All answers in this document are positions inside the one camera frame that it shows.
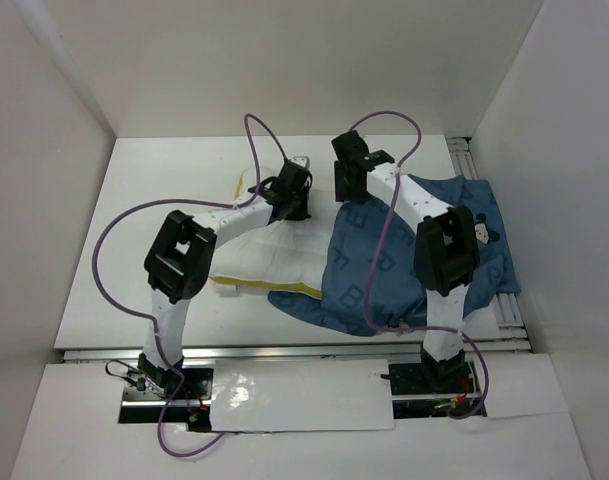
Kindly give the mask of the white pillow yellow underside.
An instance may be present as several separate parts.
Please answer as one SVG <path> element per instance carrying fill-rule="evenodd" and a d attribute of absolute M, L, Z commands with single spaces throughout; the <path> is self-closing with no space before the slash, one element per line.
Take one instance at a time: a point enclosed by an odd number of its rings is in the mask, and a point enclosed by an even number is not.
<path fill-rule="evenodd" d="M 308 219 L 274 222 L 218 248 L 210 269 L 218 294 L 235 296 L 263 289 L 321 298 L 338 210 L 333 193 L 313 189 Z"/>

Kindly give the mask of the blue printed pillowcase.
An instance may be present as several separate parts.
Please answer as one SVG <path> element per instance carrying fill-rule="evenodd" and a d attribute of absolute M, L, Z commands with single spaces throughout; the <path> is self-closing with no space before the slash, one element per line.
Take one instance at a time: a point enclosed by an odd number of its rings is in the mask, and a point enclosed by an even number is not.
<path fill-rule="evenodd" d="M 490 184 L 464 176 L 446 180 L 418 178 L 436 198 L 465 206 L 473 214 L 480 265 L 466 295 L 464 312 L 487 307 L 500 293 L 521 291 L 500 209 Z M 388 206 L 373 199 L 347 202 L 339 208 L 322 278 L 322 297 L 272 291 L 270 304 L 298 320 L 352 336 L 372 337 L 364 318 L 364 292 Z M 415 233 L 394 217 L 372 283 L 369 308 L 374 322 L 396 328 L 401 323 L 423 326 L 427 317 L 426 290 L 414 270 Z"/>

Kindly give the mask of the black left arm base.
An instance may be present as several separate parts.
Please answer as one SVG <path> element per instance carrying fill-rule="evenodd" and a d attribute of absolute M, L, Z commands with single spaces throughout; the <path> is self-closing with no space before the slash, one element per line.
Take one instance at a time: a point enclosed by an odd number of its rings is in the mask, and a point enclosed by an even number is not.
<path fill-rule="evenodd" d="M 119 424 L 156 424 L 175 386 L 161 387 L 144 372 L 123 360 L 109 360 L 105 374 L 122 382 Z M 163 416 L 165 423 L 184 424 L 191 432 L 211 431 L 210 404 L 214 370 L 208 367 L 188 368 L 185 382 L 173 397 Z"/>

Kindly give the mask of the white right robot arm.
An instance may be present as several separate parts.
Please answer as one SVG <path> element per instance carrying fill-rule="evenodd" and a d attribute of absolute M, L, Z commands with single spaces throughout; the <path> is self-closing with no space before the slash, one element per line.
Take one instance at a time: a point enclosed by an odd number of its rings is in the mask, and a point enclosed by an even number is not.
<path fill-rule="evenodd" d="M 336 155 L 336 199 L 376 198 L 389 207 L 365 286 L 366 323 L 376 331 L 395 331 L 374 322 L 369 300 L 390 224 L 398 215 L 415 233 L 413 266 L 426 290 L 420 379 L 428 390 L 444 391 L 465 363 L 467 340 L 461 332 L 465 297 L 480 265 L 473 214 L 464 206 L 453 207 L 430 194 L 401 172 L 402 161 L 395 161 L 383 150 L 370 151 L 354 130 L 337 136 L 331 145 Z"/>

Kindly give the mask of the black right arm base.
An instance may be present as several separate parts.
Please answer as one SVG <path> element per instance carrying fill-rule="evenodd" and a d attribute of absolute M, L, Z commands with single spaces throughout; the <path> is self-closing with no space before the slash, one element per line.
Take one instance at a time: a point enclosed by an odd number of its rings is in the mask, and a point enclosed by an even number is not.
<path fill-rule="evenodd" d="M 486 415 L 478 407 L 483 388 L 471 361 L 440 380 L 430 379 L 420 363 L 390 363 L 380 378 L 390 387 L 396 420 Z"/>

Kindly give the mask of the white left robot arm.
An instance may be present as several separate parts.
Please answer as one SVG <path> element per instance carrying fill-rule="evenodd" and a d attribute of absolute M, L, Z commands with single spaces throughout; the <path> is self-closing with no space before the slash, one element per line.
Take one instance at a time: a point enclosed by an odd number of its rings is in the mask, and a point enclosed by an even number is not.
<path fill-rule="evenodd" d="M 175 210 L 164 220 L 144 262 L 154 321 L 138 358 L 145 385 L 156 397 L 173 397 L 183 383 L 179 371 L 188 308 L 209 278 L 216 249 L 275 221 L 308 219 L 309 166 L 306 157 L 286 161 L 276 176 L 250 188 L 232 209 L 195 217 Z"/>

